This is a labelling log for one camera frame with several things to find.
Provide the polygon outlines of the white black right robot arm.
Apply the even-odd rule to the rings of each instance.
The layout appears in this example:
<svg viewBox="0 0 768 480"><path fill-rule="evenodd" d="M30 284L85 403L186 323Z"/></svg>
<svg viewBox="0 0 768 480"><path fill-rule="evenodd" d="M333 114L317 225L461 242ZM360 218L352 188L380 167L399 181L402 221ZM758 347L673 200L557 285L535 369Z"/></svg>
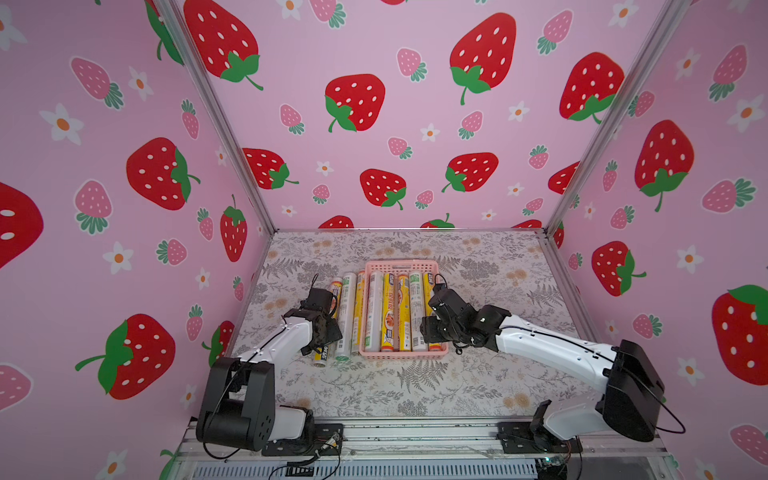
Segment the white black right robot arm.
<svg viewBox="0 0 768 480"><path fill-rule="evenodd" d="M475 309L443 284L428 304L433 313L420 328L427 342L526 357L590 386L578 397L539 404L525 436L536 449L550 451L608 430L638 442L655 438L664 385L639 344L594 343L536 326L501 307Z"/></svg>

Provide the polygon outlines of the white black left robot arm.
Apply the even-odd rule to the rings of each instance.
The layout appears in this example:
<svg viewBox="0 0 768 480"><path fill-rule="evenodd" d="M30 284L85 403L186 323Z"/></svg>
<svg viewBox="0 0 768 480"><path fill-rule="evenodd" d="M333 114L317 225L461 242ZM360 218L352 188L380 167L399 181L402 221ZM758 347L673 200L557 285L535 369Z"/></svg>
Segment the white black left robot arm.
<svg viewBox="0 0 768 480"><path fill-rule="evenodd" d="M267 339L237 357L216 360L197 417L197 440L254 452L270 446L297 454L310 450L317 442L313 413L277 404L276 375L295 355L320 352L342 339L337 302L336 294L312 287Z"/></svg>

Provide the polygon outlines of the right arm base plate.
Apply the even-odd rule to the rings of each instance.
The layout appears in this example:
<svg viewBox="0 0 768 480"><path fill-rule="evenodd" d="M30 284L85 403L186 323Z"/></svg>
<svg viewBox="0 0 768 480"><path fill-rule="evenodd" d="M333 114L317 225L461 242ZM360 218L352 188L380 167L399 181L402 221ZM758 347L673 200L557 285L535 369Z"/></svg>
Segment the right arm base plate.
<svg viewBox="0 0 768 480"><path fill-rule="evenodd" d="M583 452L578 440L560 440L544 428L533 429L529 422L498 423L496 439L505 454L567 455Z"/></svg>

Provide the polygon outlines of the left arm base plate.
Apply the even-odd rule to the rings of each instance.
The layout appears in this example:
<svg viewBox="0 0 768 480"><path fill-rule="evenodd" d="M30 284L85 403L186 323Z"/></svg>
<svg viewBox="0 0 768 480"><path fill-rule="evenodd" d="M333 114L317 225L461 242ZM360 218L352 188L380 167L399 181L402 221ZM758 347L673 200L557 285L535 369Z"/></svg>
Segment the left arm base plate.
<svg viewBox="0 0 768 480"><path fill-rule="evenodd" d="M335 447L343 443L342 423L321 423L306 427L299 438L270 440L261 450L266 457L306 457L320 452L321 456L334 455Z"/></svg>

